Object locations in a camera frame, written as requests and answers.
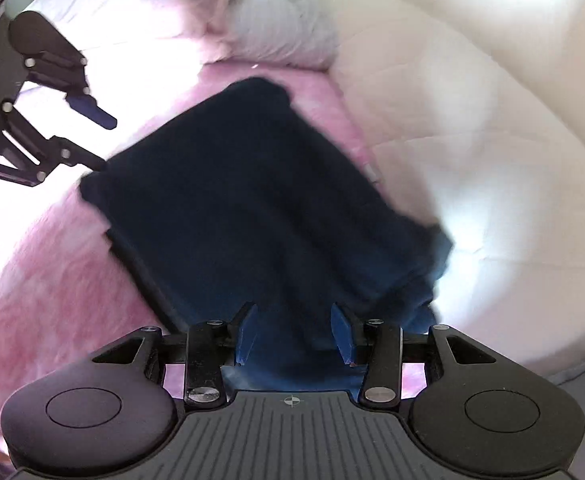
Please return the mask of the navy blue sweatpants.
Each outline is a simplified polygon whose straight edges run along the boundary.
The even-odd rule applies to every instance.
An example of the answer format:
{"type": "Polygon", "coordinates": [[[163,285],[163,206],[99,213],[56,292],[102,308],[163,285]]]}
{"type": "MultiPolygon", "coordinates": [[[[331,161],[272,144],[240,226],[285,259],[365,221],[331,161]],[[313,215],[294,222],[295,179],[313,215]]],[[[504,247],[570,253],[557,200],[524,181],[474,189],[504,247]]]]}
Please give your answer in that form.
{"type": "Polygon", "coordinates": [[[258,308],[238,389],[357,391],[334,304],[409,333],[431,305],[452,244],[398,214],[308,124],[282,86],[252,77],[173,118],[81,180],[116,254],[169,330],[258,308]]]}

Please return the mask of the folded light pink quilt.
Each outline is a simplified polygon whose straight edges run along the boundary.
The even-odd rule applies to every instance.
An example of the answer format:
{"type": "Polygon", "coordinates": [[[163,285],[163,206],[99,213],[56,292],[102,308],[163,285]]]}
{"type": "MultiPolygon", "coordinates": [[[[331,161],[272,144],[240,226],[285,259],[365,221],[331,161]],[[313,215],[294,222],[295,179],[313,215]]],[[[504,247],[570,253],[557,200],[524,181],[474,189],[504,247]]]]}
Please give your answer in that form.
{"type": "Polygon", "coordinates": [[[147,46],[158,40],[184,40],[201,63],[230,56],[227,7],[230,0],[34,0],[30,11],[43,14],[67,38],[82,34],[123,44],[147,46]]]}

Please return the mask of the pink floral bed blanket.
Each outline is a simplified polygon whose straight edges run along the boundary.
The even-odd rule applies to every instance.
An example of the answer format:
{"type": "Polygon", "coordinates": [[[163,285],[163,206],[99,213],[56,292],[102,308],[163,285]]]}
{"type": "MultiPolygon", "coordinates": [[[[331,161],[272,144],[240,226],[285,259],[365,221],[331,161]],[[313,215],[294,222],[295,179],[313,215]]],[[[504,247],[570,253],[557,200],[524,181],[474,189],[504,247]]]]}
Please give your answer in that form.
{"type": "MultiPolygon", "coordinates": [[[[114,136],[122,150],[233,82],[268,78],[290,93],[296,110],[360,165],[370,167],[398,204],[404,153],[398,101],[388,86],[347,86],[337,73],[215,63],[171,84],[148,118],[114,136]]],[[[0,182],[0,413],[32,380],[157,321],[128,272],[111,253],[106,223],[65,176],[36,190],[0,182]]],[[[0,429],[0,452],[6,448],[0,429]]]]}

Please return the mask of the grey pillow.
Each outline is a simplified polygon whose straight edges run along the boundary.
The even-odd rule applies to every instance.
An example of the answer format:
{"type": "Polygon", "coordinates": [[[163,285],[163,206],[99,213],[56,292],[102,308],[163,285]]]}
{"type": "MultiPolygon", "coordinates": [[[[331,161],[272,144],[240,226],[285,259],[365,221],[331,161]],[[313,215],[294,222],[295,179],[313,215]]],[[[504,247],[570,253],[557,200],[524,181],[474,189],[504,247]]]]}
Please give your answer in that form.
{"type": "Polygon", "coordinates": [[[230,0],[230,58],[328,70],[338,50],[331,14],[321,0],[230,0]]]}

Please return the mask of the cream white duvet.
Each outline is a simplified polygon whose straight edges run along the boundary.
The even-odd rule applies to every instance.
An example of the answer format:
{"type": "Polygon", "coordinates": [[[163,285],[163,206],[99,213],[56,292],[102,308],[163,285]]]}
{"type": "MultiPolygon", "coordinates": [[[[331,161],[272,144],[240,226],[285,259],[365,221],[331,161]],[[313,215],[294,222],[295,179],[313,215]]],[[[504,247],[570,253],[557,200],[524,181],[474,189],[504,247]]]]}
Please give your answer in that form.
{"type": "Polygon", "coordinates": [[[323,1],[391,203],[452,240],[442,320],[584,372],[585,0],[323,1]]]}

